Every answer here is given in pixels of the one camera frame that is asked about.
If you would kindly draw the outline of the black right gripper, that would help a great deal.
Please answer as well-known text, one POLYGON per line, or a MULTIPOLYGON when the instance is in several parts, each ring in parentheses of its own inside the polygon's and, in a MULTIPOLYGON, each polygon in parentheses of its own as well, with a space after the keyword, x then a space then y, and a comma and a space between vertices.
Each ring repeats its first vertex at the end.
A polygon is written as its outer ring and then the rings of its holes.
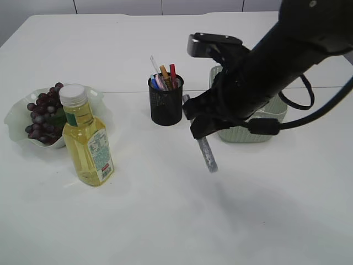
POLYGON ((240 79, 228 74, 223 69, 215 75, 210 89, 184 103, 186 118, 193 121, 190 127, 193 137, 198 140, 238 126, 255 135, 276 135, 274 118, 251 118, 272 96, 249 89, 240 79))

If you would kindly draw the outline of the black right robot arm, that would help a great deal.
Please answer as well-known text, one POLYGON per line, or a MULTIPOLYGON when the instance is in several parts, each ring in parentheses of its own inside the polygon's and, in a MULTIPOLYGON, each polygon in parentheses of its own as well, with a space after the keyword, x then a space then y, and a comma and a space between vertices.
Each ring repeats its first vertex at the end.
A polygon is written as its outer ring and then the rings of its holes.
POLYGON ((277 135, 319 119, 351 92, 348 81, 324 107, 288 123, 253 118, 294 80, 307 83, 304 74, 312 66, 352 50, 352 2, 283 1, 277 23, 252 49, 232 36, 194 33, 187 50, 222 66, 211 88, 183 105, 194 138, 235 126, 255 135, 277 135))

